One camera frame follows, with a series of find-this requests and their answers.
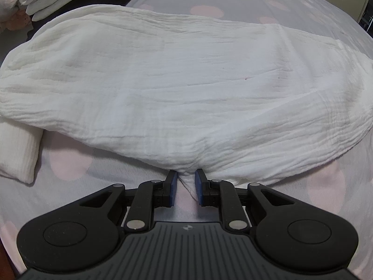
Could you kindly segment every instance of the metal rivet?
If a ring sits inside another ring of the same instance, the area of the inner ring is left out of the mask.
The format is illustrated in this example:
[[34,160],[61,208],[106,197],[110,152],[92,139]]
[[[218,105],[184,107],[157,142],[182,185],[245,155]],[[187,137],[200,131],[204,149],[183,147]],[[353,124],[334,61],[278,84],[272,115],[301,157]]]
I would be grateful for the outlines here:
[[127,227],[132,230],[138,230],[145,226],[145,222],[141,220],[131,220],[127,222]]
[[229,227],[234,229],[234,230],[243,230],[244,228],[247,227],[247,223],[242,220],[233,220],[229,222]]

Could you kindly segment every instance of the polka dot bed sheet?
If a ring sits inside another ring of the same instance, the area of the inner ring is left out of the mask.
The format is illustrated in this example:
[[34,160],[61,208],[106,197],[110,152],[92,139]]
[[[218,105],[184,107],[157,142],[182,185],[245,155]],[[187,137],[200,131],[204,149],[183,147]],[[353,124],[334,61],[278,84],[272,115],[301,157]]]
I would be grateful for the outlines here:
[[[159,13],[194,14],[223,20],[281,24],[339,39],[373,59],[372,39],[346,13],[324,0],[132,0],[129,7]],[[369,132],[340,158],[272,187],[342,216],[358,231],[359,246],[349,269],[363,280],[373,278],[373,135]],[[167,170],[85,146],[69,137],[44,132],[33,185],[0,178],[0,237],[16,268],[25,266],[16,235],[30,219],[113,183],[135,188],[164,179]],[[173,209],[158,208],[155,219],[214,221],[214,208],[199,207],[178,182]]]

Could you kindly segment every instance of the bed sheet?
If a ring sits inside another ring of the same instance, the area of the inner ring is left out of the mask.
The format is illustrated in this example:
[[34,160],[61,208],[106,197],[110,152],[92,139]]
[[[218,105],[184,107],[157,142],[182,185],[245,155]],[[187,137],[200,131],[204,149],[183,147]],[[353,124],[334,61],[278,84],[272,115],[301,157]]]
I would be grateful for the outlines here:
[[[324,0],[132,0],[128,6],[160,13],[281,24],[340,39],[373,58],[372,38],[346,13]],[[373,278],[372,133],[335,161],[272,186],[336,213],[355,226],[359,247],[349,268],[364,280]],[[90,148],[59,133],[45,132],[33,185],[0,178],[0,237],[15,266],[23,271],[15,240],[27,221],[112,183],[123,182],[134,188],[142,181],[163,179],[166,173],[134,159]],[[155,219],[214,221],[218,212],[199,207],[178,182],[175,207],[156,209]]]

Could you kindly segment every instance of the gray fabric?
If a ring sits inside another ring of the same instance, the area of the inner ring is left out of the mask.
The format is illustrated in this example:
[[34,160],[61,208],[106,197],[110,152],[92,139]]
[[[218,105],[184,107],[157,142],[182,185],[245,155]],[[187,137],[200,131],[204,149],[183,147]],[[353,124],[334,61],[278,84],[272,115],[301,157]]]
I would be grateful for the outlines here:
[[[223,20],[279,23],[340,39],[373,58],[373,40],[346,13],[324,0],[132,0],[128,6],[160,13],[205,14]],[[352,150],[324,167],[284,179],[274,188],[336,213],[359,233],[359,248],[350,270],[373,279],[373,151],[372,132]],[[58,133],[45,132],[32,186],[0,178],[0,237],[17,268],[17,231],[28,220],[73,200],[123,182],[134,188],[142,181],[163,179],[167,170],[92,149]],[[165,221],[217,220],[217,210],[202,208],[178,183],[173,209],[156,209]]]

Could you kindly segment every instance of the wooden floor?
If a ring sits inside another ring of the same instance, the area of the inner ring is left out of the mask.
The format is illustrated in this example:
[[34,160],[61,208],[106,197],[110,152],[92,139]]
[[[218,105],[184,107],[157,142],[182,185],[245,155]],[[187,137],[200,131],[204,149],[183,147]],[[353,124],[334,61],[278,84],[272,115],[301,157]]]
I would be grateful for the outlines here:
[[0,280],[14,280],[14,278],[5,249],[0,242]]

